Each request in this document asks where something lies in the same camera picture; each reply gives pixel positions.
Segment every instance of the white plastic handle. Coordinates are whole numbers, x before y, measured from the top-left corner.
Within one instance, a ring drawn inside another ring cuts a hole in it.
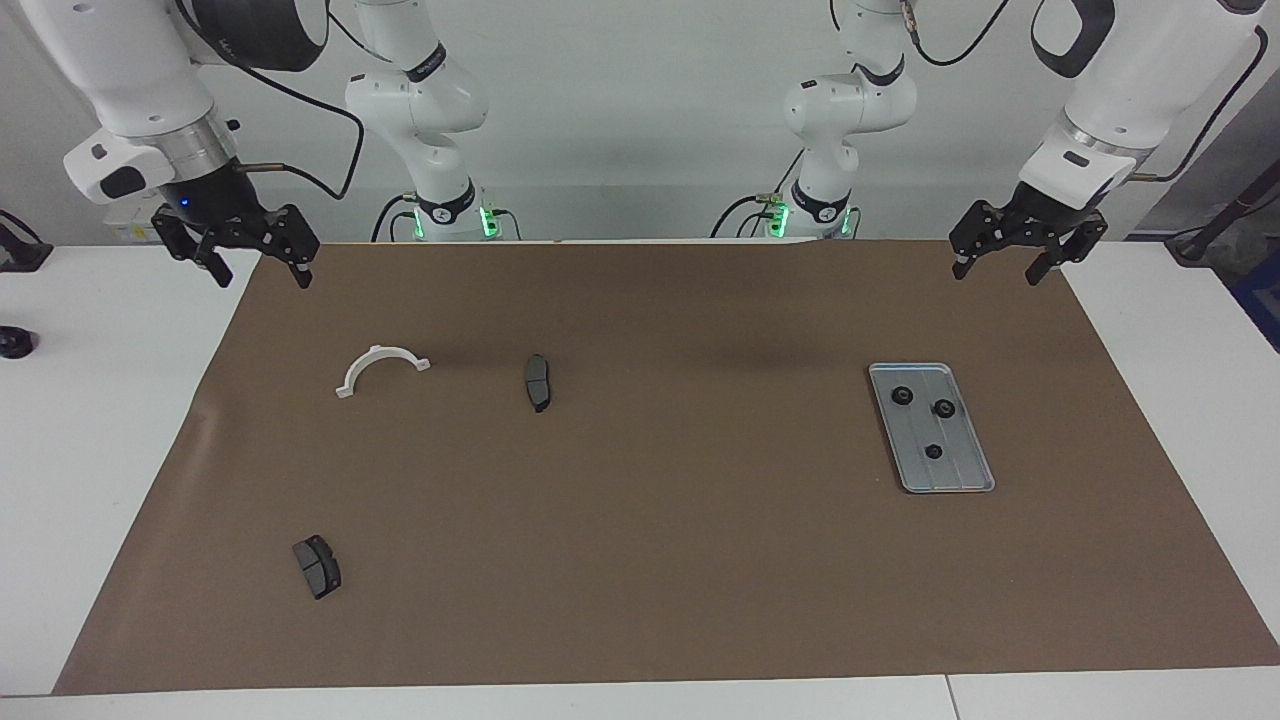
[[[430,360],[426,357],[419,357],[403,347],[383,347],[380,345],[375,345],[369,348],[369,352],[356,357],[356,361],[351,364],[351,368],[347,368],[346,382],[337,391],[338,397],[351,397],[352,395],[356,395],[356,378],[360,377],[360,373],[364,373],[365,368],[372,365],[374,363],[390,357],[399,357],[401,360],[412,363],[413,366],[417,368],[419,373],[431,366]]]

